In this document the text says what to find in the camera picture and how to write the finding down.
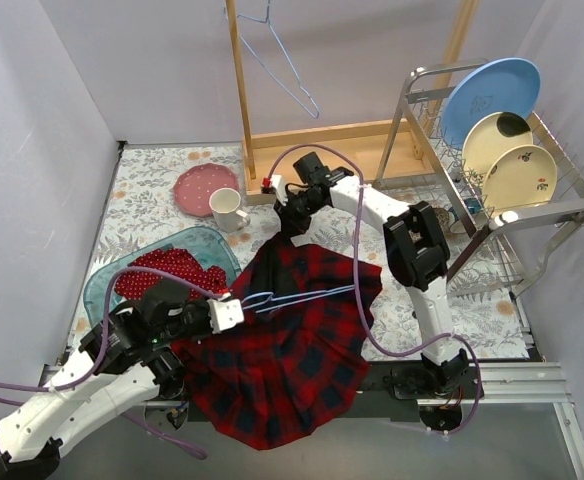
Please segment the red plaid skirt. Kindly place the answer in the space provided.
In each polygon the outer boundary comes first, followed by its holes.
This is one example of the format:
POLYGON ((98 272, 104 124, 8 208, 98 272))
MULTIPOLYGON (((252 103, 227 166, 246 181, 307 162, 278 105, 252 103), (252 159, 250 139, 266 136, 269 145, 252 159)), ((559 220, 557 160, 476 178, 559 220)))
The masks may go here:
POLYGON ((196 343, 176 341, 186 389, 217 431, 254 449, 283 446, 344 414, 368 371, 361 350, 382 291, 380 267, 277 233, 232 284, 240 299, 359 283, 346 292, 247 312, 238 327, 196 343))

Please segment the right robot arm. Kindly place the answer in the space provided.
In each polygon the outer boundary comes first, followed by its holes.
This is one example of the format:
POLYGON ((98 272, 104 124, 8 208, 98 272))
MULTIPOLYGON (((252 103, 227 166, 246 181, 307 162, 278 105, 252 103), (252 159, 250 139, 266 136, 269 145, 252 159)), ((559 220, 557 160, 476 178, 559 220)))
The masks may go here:
POLYGON ((261 186, 262 192, 276 196, 281 230, 290 236, 304 234, 312 216, 330 206, 355 216, 354 248, 359 247, 361 223, 381 233, 389 270, 410 296, 422 340, 421 346, 393 356, 420 353, 426 389, 436 397, 451 395, 468 369, 469 349, 453 333, 447 298, 450 251, 431 205, 408 204, 374 189, 352 161, 331 169, 312 151, 293 168, 301 180, 297 192, 274 170, 261 186))

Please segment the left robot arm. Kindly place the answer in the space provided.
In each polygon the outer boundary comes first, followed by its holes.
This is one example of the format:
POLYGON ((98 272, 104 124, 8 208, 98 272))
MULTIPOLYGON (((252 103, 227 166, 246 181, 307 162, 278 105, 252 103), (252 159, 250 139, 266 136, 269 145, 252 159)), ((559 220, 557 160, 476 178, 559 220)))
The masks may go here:
POLYGON ((0 479, 46 479, 100 427, 139 403, 182 396, 185 369, 176 340, 210 334, 210 301, 162 280, 105 322, 12 414, 0 419, 0 479))

